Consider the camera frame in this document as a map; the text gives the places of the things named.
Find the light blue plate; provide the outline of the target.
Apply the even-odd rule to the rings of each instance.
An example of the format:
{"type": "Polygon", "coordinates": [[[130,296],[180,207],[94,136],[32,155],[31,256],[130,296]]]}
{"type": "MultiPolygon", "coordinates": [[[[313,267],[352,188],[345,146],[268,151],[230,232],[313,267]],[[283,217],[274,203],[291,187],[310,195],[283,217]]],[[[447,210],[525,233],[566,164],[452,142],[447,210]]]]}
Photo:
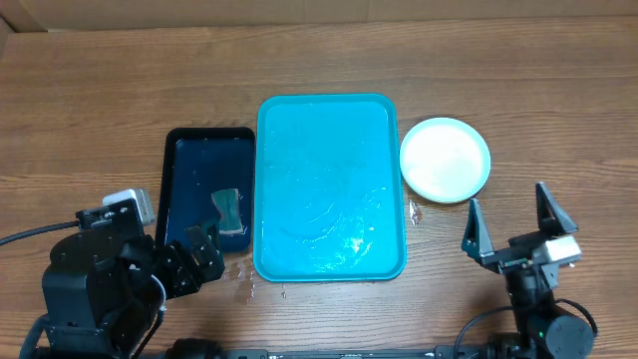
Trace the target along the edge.
{"type": "Polygon", "coordinates": [[[407,185],[421,197],[457,203],[485,186],[491,155],[485,139],[470,125],[454,118],[430,118],[405,135],[400,169],[407,185]]]}

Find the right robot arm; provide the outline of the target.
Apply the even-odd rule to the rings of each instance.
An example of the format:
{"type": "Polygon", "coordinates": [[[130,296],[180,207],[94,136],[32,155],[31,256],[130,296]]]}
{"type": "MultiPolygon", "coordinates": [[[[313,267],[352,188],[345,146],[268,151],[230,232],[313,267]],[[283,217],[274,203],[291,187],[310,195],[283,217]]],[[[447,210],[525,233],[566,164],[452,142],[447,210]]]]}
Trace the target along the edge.
{"type": "Polygon", "coordinates": [[[471,319],[456,338],[455,358],[585,358],[591,353],[598,335],[593,316],[553,294],[559,269],[582,258],[573,236],[578,226],[542,181],[535,185],[535,200],[537,230],[510,238],[503,249],[492,246],[479,202],[470,200],[462,250],[504,277],[510,304],[471,319]],[[474,325],[504,311],[513,314],[515,332],[495,334],[483,346],[462,346],[474,325]]]}

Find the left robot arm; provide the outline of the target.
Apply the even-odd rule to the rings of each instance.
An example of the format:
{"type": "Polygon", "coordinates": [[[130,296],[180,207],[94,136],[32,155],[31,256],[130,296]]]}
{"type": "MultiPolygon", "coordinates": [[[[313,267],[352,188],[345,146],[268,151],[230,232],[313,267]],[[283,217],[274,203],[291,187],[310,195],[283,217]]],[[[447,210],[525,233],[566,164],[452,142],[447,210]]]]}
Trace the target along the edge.
{"type": "Polygon", "coordinates": [[[215,225],[186,232],[192,248],[156,246],[139,224],[81,229],[58,242],[42,278],[47,311],[21,357],[141,357],[166,302],[196,293],[225,269],[215,225]]]}

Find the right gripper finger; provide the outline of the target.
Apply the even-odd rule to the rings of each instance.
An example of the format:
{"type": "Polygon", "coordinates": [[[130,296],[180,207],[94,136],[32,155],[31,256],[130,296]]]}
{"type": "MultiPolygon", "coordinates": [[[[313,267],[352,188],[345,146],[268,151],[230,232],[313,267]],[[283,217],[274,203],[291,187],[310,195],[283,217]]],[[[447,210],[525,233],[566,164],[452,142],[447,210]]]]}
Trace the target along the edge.
{"type": "Polygon", "coordinates": [[[544,181],[535,184],[536,215],[538,229],[550,236],[574,233],[578,225],[558,204],[544,181]]]}
{"type": "Polygon", "coordinates": [[[487,264],[494,255],[494,249],[484,221],[479,201],[469,201],[469,219],[462,240],[462,250],[479,264],[487,264]]]}

